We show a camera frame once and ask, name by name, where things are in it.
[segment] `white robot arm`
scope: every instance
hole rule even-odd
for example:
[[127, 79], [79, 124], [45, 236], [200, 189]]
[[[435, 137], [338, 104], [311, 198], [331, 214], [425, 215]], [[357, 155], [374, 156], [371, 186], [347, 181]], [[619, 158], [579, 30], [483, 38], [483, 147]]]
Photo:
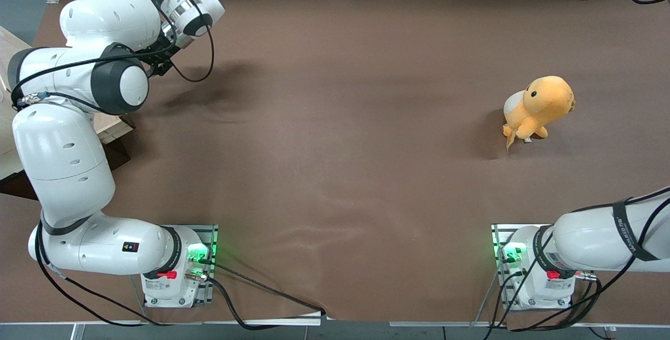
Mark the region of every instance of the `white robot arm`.
[[521, 286], [518, 309], [562, 309], [575, 276], [622, 270], [632, 256], [627, 271], [670, 271], [670, 187], [563, 214], [551, 226], [524, 226], [500, 249], [510, 273], [530, 271], [523, 285], [521, 276], [512, 279]]
[[[167, 16], [163, 25], [158, 9]], [[223, 14], [218, 0], [75, 0], [60, 15], [68, 47], [28, 49], [10, 60], [12, 99], [20, 109], [14, 139], [40, 199], [42, 244], [53, 266], [143, 274], [153, 306], [191, 306], [197, 282], [184, 280], [185, 273], [202, 270], [194, 261], [208, 249], [184, 226], [101, 212], [115, 185], [91, 113], [139, 109], [148, 78], [164, 74], [170, 57]], [[106, 60], [81, 64], [90, 59]], [[33, 258], [35, 241], [36, 229], [28, 247]]]

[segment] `brown fabric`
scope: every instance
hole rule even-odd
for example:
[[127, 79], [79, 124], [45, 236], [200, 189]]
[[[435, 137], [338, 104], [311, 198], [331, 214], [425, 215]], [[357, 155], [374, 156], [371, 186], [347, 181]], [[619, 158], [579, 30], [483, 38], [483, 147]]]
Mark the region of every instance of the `brown fabric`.
[[[67, 1], [48, 7], [36, 45], [62, 45]], [[151, 81], [105, 212], [218, 223], [220, 261], [333, 318], [471, 321], [495, 269], [491, 223], [551, 222], [668, 182], [667, 4], [222, 2], [214, 72], [197, 84], [174, 71]], [[201, 38], [174, 61], [199, 77], [208, 49]], [[506, 154], [505, 99], [544, 75], [567, 80], [576, 110], [548, 125], [546, 140]], [[2, 232], [26, 268], [30, 213], [13, 220], [22, 231]], [[217, 277], [244, 318], [309, 311]], [[81, 282], [113, 281], [131, 304], [124, 278], [107, 279]], [[587, 321], [670, 324], [665, 280], [627, 274]], [[2, 284], [3, 297], [16, 288]], [[3, 321], [91, 318], [40, 278], [33, 291], [31, 306], [44, 308], [9, 312], [10, 296]], [[150, 313], [230, 319], [218, 294], [208, 308]]]

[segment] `black strap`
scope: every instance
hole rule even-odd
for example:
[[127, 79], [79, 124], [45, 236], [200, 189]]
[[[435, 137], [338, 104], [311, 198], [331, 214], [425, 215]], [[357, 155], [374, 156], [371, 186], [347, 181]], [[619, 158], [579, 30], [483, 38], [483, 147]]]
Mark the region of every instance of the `black strap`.
[[44, 210], [42, 210], [40, 214], [40, 221], [42, 223], [42, 226], [44, 227], [44, 230], [49, 234], [49, 235], [66, 235], [67, 233], [70, 233], [76, 228], [79, 228], [84, 222], [86, 222], [91, 216], [86, 216], [85, 218], [79, 219], [72, 223], [71, 225], [65, 226], [64, 228], [53, 228], [51, 225], [49, 225], [46, 220], [44, 219]]
[[535, 259], [538, 261], [539, 266], [545, 271], [557, 271], [560, 278], [571, 278], [575, 275], [574, 270], [557, 267], [550, 261], [550, 259], [548, 259], [548, 257], [546, 257], [544, 252], [545, 247], [542, 247], [542, 238], [544, 238], [544, 233], [549, 228], [552, 228], [553, 231], [552, 225], [540, 226], [539, 230], [533, 236], [533, 252], [535, 254]]
[[650, 252], [643, 249], [637, 242], [637, 238], [632, 232], [632, 228], [630, 228], [628, 215], [626, 214], [626, 200], [627, 199], [612, 203], [612, 216], [615, 218], [615, 224], [617, 225], [617, 231], [621, 236], [621, 240], [623, 240], [626, 247], [629, 248], [630, 254], [637, 259], [643, 262], [658, 260], [658, 257], [653, 256]]
[[150, 273], [145, 273], [143, 274], [144, 277], [148, 278], [149, 280], [155, 280], [156, 278], [159, 278], [158, 276], [159, 273], [165, 273], [166, 271], [171, 271], [172, 269], [177, 266], [177, 262], [179, 262], [179, 256], [182, 254], [182, 239], [179, 238], [179, 234], [177, 234], [177, 230], [174, 230], [174, 228], [171, 228], [170, 226], [162, 226], [159, 225], [161, 228], [167, 230], [170, 235], [172, 235], [172, 242], [173, 242], [173, 247], [172, 247], [172, 255], [170, 256], [170, 259], [161, 266], [161, 268], [154, 269]]

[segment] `warning label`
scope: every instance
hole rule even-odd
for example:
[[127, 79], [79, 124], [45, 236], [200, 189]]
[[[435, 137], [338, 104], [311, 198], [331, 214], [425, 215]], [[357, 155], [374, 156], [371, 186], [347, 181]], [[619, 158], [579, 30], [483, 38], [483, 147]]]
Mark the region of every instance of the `warning label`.
[[546, 281], [547, 289], [552, 290], [564, 290], [572, 288], [572, 281], [563, 281], [563, 280], [548, 280]]
[[144, 281], [144, 287], [151, 290], [165, 290], [170, 288], [169, 282], [161, 282], [158, 280], [146, 280]]

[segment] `yellow plush toy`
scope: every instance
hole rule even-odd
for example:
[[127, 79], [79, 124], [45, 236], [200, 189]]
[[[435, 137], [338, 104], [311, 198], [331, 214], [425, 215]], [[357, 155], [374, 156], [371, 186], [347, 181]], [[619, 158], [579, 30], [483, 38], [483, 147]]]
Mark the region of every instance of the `yellow plush toy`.
[[507, 124], [502, 134], [507, 137], [507, 150], [515, 138], [530, 141], [533, 133], [545, 138], [544, 127], [575, 108], [570, 86], [558, 76], [538, 78], [526, 90], [512, 94], [503, 107]]

